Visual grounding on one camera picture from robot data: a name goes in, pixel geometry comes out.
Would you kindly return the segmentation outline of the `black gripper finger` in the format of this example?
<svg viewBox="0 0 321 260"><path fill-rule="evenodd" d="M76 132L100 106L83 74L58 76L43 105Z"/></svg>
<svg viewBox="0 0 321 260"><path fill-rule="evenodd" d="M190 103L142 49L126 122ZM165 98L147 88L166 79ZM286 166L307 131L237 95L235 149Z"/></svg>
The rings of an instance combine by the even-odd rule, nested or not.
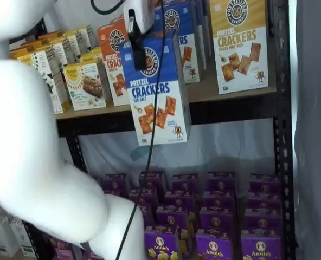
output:
<svg viewBox="0 0 321 260"><path fill-rule="evenodd" d="M147 34L147 11L128 10L127 34L133 52L133 62L136 70L146 69L146 52L143 40Z"/></svg>

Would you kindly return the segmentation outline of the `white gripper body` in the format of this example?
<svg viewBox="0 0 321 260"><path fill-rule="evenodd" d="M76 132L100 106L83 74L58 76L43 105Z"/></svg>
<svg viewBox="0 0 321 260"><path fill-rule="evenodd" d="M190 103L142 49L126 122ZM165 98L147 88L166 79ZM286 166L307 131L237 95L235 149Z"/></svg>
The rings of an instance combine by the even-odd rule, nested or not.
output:
<svg viewBox="0 0 321 260"><path fill-rule="evenodd" d="M126 0L123 14L128 34L147 34L155 23L155 6L153 1Z"/></svg>

